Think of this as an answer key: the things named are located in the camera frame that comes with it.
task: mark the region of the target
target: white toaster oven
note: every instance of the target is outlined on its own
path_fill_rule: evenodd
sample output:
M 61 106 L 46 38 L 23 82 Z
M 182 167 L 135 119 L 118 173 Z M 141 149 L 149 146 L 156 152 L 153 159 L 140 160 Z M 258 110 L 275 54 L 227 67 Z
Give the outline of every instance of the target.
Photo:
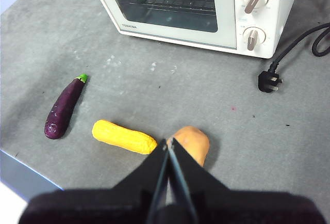
M 271 58 L 294 0 L 101 0 L 121 34 Z

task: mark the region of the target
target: purple eggplant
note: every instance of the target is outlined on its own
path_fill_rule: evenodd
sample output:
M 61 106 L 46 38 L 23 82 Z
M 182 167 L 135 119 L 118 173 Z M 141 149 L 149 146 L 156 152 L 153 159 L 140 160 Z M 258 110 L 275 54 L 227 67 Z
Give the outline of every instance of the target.
M 65 134 L 86 80 L 85 74 L 73 79 L 56 100 L 45 124 L 45 135 L 49 139 L 58 139 Z

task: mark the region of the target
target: power plug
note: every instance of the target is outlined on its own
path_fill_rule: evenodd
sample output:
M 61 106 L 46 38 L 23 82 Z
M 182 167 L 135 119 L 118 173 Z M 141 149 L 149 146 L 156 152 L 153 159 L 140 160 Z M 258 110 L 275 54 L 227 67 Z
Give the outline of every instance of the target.
M 278 84 L 283 83 L 283 80 L 279 78 L 276 73 L 263 71 L 258 77 L 258 87 L 260 91 L 272 92 L 278 91 Z

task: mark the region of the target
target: oven door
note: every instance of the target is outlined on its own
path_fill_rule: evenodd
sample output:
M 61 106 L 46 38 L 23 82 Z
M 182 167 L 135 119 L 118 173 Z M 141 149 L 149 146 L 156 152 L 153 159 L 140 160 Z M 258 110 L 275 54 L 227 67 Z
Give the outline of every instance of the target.
M 234 0 L 101 0 L 117 29 L 236 48 Z

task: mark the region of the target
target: oven window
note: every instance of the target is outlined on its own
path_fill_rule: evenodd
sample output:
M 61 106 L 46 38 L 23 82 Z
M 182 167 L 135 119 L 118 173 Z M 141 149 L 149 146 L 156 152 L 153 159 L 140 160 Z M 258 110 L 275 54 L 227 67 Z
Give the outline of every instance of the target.
M 215 0 L 116 0 L 133 22 L 216 32 Z

